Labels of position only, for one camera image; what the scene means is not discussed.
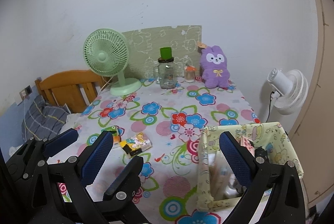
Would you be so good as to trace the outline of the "white towel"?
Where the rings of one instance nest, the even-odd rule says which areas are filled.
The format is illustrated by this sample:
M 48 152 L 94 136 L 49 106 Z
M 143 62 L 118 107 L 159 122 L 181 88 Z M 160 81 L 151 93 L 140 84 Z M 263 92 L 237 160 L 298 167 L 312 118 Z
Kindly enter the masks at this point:
M 231 174 L 224 191 L 224 197 L 227 199 L 241 197 L 246 190 L 247 188 L 239 183 L 235 175 Z

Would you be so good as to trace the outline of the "yellow cartoon fabric storage box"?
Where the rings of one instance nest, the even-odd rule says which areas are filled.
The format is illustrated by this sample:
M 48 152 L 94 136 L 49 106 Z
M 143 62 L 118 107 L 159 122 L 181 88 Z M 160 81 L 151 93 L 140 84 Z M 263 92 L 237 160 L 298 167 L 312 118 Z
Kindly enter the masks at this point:
M 201 130 L 197 154 L 199 157 L 197 175 L 197 209 L 200 211 L 220 211 L 234 207 L 239 198 L 217 200 L 217 179 L 214 178 L 216 162 L 220 158 L 219 137 L 229 131 L 237 141 L 245 137 L 252 141 L 255 148 L 263 148 L 268 153 L 270 163 L 284 165 L 292 161 L 299 178 L 304 177 L 304 171 L 294 150 L 288 134 L 279 122 L 243 124 L 231 126 L 207 126 Z

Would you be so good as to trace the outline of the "pink cartoon cloth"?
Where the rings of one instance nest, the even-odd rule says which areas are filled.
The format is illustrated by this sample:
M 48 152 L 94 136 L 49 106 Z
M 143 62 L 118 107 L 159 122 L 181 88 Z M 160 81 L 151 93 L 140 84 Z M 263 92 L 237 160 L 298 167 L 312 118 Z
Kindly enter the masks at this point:
M 245 136 L 242 136 L 239 141 L 240 146 L 246 148 L 252 155 L 255 154 L 255 148 L 253 142 L 246 138 Z

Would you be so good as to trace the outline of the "grey plaid pillow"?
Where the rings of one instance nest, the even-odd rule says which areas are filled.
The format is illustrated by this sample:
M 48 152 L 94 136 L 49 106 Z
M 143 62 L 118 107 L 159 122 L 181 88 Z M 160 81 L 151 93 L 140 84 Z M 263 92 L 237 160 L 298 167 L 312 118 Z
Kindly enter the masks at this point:
M 50 140 L 60 134 L 70 113 L 65 107 L 53 106 L 38 95 L 27 110 L 22 122 L 23 140 L 34 137 Z

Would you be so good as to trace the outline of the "green orange tissue pack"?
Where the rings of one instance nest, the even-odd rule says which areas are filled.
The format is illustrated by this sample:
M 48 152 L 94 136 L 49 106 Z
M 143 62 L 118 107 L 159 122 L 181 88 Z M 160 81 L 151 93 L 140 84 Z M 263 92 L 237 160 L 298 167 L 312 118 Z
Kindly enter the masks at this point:
M 113 125 L 107 128 L 103 128 L 101 132 L 107 131 L 111 132 L 113 136 L 113 147 L 117 148 L 120 147 L 120 142 L 122 141 L 122 135 L 125 132 L 125 129 L 122 127 L 119 127 L 117 125 Z

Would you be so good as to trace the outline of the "cartoon bear tissue pack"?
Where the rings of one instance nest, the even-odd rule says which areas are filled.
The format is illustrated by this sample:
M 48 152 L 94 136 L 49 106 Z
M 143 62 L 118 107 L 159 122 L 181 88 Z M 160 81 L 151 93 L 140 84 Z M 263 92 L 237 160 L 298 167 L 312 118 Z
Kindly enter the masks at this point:
M 140 132 L 128 139 L 122 140 L 119 144 L 128 158 L 139 155 L 140 153 L 152 147 L 152 142 L 143 132 Z

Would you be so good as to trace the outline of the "beige wardrobe door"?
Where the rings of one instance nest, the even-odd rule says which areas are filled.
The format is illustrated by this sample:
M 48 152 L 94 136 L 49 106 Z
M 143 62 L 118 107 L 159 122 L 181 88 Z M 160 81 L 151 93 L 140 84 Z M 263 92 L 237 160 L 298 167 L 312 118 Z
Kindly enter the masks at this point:
M 318 45 L 309 93 L 289 132 L 304 169 L 304 197 L 312 207 L 333 192 L 333 0 L 315 0 Z

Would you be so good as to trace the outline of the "floral tablecloth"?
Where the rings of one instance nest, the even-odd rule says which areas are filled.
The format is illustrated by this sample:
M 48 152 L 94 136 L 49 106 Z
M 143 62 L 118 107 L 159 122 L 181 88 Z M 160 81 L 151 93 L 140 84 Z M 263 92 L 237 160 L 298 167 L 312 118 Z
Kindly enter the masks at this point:
M 142 153 L 141 185 L 134 204 L 152 223 L 222 223 L 226 213 L 196 209 L 197 146 L 206 126 L 257 123 L 258 116 L 235 84 L 207 89 L 201 79 L 163 90 L 143 80 L 135 93 L 101 93 L 72 126 L 78 140 L 49 159 L 66 161 L 93 144 L 102 131 L 119 129 L 123 140 L 145 134 L 152 147 Z

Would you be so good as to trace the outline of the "green desk fan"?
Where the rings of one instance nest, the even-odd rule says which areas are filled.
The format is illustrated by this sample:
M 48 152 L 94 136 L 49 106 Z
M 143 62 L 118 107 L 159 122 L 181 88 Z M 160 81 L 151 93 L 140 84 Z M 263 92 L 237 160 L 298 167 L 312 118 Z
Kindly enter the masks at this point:
M 117 76 L 118 81 L 110 86 L 110 93 L 123 96 L 136 92 L 141 82 L 126 78 L 124 71 L 129 62 L 129 47 L 122 33 L 113 29 L 97 29 L 85 40 L 83 57 L 89 68 L 102 77 Z

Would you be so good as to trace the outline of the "white standing fan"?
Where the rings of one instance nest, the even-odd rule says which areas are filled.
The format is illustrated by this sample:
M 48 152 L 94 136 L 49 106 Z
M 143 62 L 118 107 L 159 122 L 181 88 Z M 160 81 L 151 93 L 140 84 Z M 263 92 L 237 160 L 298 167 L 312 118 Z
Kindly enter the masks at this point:
M 290 115 L 301 108 L 309 91 L 308 80 L 300 70 L 284 73 L 274 68 L 267 83 L 273 88 L 273 106 L 281 115 Z

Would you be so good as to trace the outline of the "glass mason jar mug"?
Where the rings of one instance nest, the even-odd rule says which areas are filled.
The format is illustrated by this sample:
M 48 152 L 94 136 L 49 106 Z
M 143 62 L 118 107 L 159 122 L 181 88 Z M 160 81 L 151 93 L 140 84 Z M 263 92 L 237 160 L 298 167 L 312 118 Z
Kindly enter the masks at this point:
M 158 58 L 158 65 L 154 67 L 154 78 L 161 89 L 173 89 L 176 87 L 176 72 L 174 58 Z

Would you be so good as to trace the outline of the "green cup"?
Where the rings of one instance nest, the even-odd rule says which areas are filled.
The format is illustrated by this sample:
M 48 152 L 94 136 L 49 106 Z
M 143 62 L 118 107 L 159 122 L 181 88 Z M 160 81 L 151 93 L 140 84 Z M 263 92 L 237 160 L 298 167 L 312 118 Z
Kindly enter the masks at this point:
M 160 48 L 160 58 L 162 60 L 169 60 L 172 56 L 172 48 L 171 47 L 162 47 Z

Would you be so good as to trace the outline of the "toothpick jar orange lid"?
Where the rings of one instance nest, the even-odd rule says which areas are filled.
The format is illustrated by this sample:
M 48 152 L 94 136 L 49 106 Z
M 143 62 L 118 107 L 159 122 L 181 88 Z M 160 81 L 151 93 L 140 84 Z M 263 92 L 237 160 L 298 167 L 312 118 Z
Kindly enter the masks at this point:
M 195 77 L 196 77 L 196 68 L 186 64 L 184 69 L 184 80 L 187 83 L 192 83 L 195 81 Z

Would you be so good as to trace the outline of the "purple plush bunny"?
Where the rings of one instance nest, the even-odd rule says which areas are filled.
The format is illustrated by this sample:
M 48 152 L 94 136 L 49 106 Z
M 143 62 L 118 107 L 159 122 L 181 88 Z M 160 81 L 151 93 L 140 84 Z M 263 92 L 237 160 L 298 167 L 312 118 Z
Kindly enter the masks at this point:
M 227 58 L 219 46 L 207 46 L 201 51 L 201 77 L 206 88 L 227 88 L 230 72 L 227 69 Z

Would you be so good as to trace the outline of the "wall power socket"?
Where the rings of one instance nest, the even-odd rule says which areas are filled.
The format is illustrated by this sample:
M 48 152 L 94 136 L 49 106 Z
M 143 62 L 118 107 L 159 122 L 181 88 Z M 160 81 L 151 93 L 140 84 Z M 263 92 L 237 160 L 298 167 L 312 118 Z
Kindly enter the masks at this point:
M 26 99 L 32 93 L 32 88 L 30 85 L 25 87 L 22 91 L 19 92 L 21 99 Z

